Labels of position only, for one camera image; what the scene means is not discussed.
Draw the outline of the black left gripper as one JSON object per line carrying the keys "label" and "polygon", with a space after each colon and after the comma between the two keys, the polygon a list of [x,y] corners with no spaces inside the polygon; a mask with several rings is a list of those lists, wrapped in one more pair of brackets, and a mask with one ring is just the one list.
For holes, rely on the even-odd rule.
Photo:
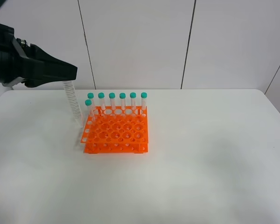
{"label": "black left gripper", "polygon": [[12,27],[0,24],[0,83],[28,88],[77,78],[77,67],[56,59],[34,44],[15,38]]}

